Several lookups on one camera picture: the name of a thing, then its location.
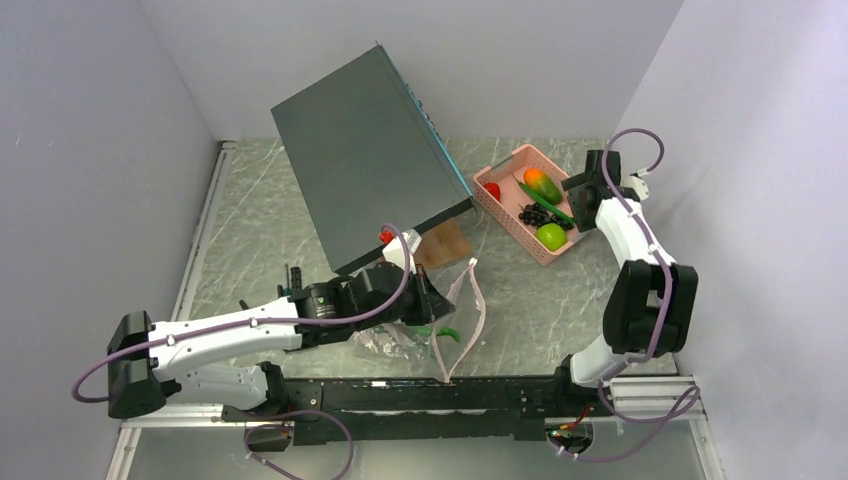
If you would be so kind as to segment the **long green chili pepper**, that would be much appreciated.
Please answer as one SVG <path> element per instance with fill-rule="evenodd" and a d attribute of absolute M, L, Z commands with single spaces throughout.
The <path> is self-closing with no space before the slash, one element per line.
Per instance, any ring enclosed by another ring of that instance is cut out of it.
<path fill-rule="evenodd" d="M 431 325 L 408 326 L 402 325 L 402 331 L 415 341 L 425 342 L 431 336 L 448 337 L 456 343 L 461 342 L 460 334 L 450 327 L 437 327 Z"/>

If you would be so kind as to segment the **clear zip top bag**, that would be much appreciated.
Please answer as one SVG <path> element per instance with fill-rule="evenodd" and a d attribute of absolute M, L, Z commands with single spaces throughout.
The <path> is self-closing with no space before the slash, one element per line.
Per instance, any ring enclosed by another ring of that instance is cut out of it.
<path fill-rule="evenodd" d="M 461 337 L 456 343 L 448 337 L 431 336 L 425 342 L 415 341 L 402 331 L 400 321 L 383 324 L 353 335 L 359 353 L 379 355 L 394 360 L 406 360 L 412 370 L 449 384 L 460 370 L 475 345 L 481 340 L 487 320 L 487 302 L 478 282 L 473 257 L 450 285 L 445 297 L 456 310 L 430 324 L 434 328 L 450 327 Z"/>

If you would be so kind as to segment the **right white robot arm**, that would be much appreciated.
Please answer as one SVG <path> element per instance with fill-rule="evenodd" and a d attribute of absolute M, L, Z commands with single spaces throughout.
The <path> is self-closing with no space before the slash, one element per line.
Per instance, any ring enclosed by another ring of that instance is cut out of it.
<path fill-rule="evenodd" d="M 562 183 L 576 228 L 600 231 L 620 267 L 602 316 L 601 334 L 568 360 L 569 376 L 551 388 L 557 411 L 574 415 L 590 399 L 588 387 L 631 363 L 677 353 L 690 330 L 698 274 L 661 246 L 644 218 L 648 195 L 638 176 L 622 176 L 616 151 L 590 150 L 585 167 Z"/>

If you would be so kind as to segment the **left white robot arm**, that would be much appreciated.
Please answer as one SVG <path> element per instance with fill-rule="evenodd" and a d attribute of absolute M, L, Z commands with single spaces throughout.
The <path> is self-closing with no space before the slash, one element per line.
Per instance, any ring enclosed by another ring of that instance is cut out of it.
<path fill-rule="evenodd" d="M 355 333 L 401 322 L 428 326 L 454 304 L 416 265 L 380 262 L 355 276 L 310 284 L 262 306 L 183 323 L 125 315 L 107 352 L 108 415 L 130 419 L 173 404 L 218 403 L 272 420 L 297 405 L 279 366 L 228 360 L 267 350 L 295 352 L 345 342 Z"/>

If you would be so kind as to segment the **orange green mango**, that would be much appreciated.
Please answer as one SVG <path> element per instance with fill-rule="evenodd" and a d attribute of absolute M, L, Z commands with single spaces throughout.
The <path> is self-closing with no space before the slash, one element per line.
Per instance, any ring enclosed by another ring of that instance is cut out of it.
<path fill-rule="evenodd" d="M 547 203 L 556 205 L 562 201 L 562 193 L 544 171 L 528 168 L 523 173 L 523 180 L 532 192 Z"/>

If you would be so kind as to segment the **green apple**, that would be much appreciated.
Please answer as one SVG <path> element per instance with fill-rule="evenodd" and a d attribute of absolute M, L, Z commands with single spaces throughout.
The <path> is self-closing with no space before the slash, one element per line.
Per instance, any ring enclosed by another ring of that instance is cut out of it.
<path fill-rule="evenodd" d="M 566 230 L 556 223 L 540 226 L 535 237 L 550 252 L 559 250 L 569 241 Z"/>

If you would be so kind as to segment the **black grape bunch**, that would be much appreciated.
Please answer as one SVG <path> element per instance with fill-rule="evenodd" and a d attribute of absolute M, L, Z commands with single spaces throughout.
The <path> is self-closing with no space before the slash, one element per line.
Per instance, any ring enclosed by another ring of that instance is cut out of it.
<path fill-rule="evenodd" d="M 523 206 L 521 211 L 518 213 L 518 219 L 524 225 L 536 229 L 548 223 L 556 223 L 563 227 L 566 231 L 570 231 L 575 228 L 544 209 L 539 203 L 532 203 Z"/>

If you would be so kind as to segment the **pink perforated plastic basket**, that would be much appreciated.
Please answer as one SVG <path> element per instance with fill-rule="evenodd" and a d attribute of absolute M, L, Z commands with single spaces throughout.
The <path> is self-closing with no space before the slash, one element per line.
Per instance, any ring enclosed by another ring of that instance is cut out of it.
<path fill-rule="evenodd" d="M 547 266 L 561 257 L 584 236 L 578 227 L 563 227 L 566 242 L 558 249 L 551 250 L 537 236 L 538 228 L 523 216 L 530 211 L 530 206 L 542 202 L 529 195 L 521 186 L 525 184 L 524 172 L 537 169 L 545 173 L 554 183 L 560 193 L 560 182 L 569 175 L 552 160 L 531 144 L 517 147 L 501 163 L 484 167 L 478 171 L 472 180 L 473 196 L 479 206 L 486 210 L 540 265 Z M 574 216 L 572 209 L 564 196 L 556 204 L 563 213 Z"/>

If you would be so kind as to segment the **wooden base board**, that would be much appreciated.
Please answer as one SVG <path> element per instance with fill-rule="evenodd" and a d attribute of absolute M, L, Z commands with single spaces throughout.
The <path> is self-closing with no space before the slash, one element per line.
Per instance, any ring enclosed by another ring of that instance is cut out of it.
<path fill-rule="evenodd" d="M 458 221 L 451 218 L 424 232 L 413 256 L 418 264 L 432 270 L 455 264 L 471 254 L 471 246 Z"/>

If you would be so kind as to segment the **red wax apple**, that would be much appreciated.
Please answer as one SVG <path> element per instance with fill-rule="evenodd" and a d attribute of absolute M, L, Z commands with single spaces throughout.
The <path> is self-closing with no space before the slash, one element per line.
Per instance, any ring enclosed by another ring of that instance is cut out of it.
<path fill-rule="evenodd" d="M 487 182 L 483 185 L 483 188 L 498 202 L 501 201 L 501 188 L 500 185 L 494 182 Z"/>

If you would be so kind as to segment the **dark tilted monitor panel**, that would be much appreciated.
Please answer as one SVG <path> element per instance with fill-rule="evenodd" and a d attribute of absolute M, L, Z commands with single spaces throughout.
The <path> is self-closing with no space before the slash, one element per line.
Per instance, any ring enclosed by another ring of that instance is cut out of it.
<path fill-rule="evenodd" d="M 386 223 L 425 233 L 473 206 L 445 142 L 380 44 L 271 115 L 336 274 L 380 256 Z"/>

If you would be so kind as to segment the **black front rail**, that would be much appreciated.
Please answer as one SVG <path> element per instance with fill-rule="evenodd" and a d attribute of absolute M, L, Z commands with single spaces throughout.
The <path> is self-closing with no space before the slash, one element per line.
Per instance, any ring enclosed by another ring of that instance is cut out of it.
<path fill-rule="evenodd" d="M 509 437 L 541 441 L 549 427 L 598 414 L 595 390 L 551 375 L 289 379 L 287 405 L 263 413 L 226 406 L 225 422 L 295 413 L 296 446 L 370 440 Z"/>

